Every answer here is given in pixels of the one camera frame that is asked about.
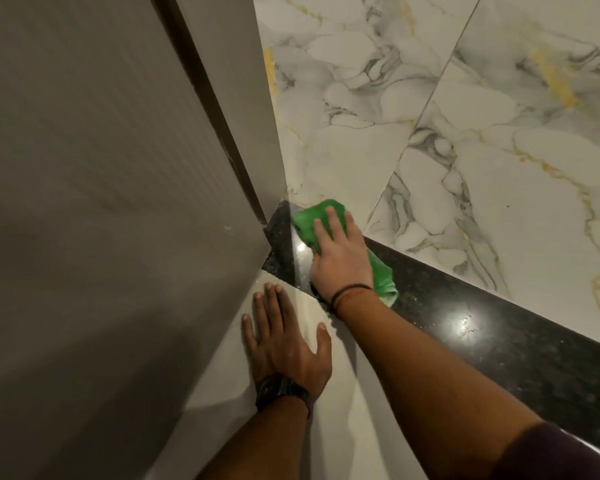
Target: green cloth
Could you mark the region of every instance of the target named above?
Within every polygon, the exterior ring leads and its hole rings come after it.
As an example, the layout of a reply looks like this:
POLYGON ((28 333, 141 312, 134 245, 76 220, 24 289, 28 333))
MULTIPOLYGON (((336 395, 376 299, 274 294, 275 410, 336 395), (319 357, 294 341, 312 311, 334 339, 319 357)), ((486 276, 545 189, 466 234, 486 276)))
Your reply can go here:
MULTIPOLYGON (((300 239, 302 239, 302 241, 310 248, 315 248, 318 253, 320 253, 320 246, 318 245, 318 239, 313 231, 313 222, 316 219, 320 219, 324 228, 327 229, 327 232, 331 235, 331 229, 327 220, 328 206, 332 206, 335 209, 336 214, 340 219, 340 223, 342 224, 342 228, 346 232, 347 224, 344 220, 344 205, 333 199, 320 202, 318 205, 297 212, 291 217, 300 239)), ((371 269, 374 272, 374 290, 385 305, 392 306, 398 298, 398 290, 393 282, 393 272, 391 268, 380 261, 375 254, 369 250, 368 252, 371 269)))

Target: hand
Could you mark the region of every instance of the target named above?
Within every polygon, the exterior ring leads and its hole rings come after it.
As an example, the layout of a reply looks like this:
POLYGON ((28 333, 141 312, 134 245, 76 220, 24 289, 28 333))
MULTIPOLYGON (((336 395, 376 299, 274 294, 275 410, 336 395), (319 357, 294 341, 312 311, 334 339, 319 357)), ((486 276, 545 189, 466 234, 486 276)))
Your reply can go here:
POLYGON ((318 325, 318 350, 314 354, 300 335, 296 311, 284 288, 266 283, 265 293, 266 304, 262 293, 253 295, 253 316, 258 323, 259 340, 253 333, 251 317, 242 316, 242 334, 256 391, 264 379, 279 372, 307 389, 315 401, 331 377, 329 332, 324 323, 318 325))
POLYGON ((373 288, 374 275, 365 238, 353 222, 351 213, 345 212, 346 234, 333 207, 327 207, 327 219, 333 239, 320 219, 313 223, 322 254, 313 250, 311 282, 318 293, 331 302, 333 295, 347 285, 362 283, 373 288))

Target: forearm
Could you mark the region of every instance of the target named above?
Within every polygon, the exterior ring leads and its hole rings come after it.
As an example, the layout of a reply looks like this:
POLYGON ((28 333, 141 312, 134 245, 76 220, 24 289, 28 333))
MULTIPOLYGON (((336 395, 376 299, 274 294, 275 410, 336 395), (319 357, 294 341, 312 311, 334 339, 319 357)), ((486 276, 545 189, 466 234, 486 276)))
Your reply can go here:
POLYGON ((306 425, 302 400, 277 399, 233 435, 198 480, 297 478, 306 425))
POLYGON ((338 316, 376 371, 430 478, 487 477, 506 447, 540 421, 373 293, 345 300, 338 316))

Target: white marble tile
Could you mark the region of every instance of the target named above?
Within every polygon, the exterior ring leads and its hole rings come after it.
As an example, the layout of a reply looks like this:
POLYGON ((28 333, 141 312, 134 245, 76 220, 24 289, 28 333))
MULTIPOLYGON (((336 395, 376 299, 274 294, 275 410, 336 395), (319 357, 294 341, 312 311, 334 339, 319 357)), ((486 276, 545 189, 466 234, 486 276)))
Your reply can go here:
POLYGON ((285 287, 312 350, 317 346, 319 322, 325 323, 331 334, 333 375, 314 407, 301 478, 425 480, 375 372, 350 334, 332 322, 314 298, 264 271, 245 297, 145 480, 191 480, 254 414, 255 391, 242 346, 240 316, 251 311, 251 293, 266 282, 285 287))
POLYGON ((600 342, 600 0, 481 0, 366 234, 600 342))
POLYGON ((254 0, 289 197, 373 211, 477 0, 254 0))

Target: person's right arm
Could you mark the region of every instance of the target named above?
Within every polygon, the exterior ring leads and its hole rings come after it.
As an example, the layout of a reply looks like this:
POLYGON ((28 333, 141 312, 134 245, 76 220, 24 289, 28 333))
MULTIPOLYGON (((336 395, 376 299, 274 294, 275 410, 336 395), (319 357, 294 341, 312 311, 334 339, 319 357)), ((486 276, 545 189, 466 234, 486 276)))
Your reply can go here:
MULTIPOLYGON (((330 301, 352 283, 373 285, 362 233, 346 215, 345 234, 328 209, 333 239, 315 222, 322 254, 312 282, 330 301)), ((487 478, 510 444, 542 420, 440 342, 382 304, 352 290, 335 304, 373 366, 400 428, 432 479, 487 478)))

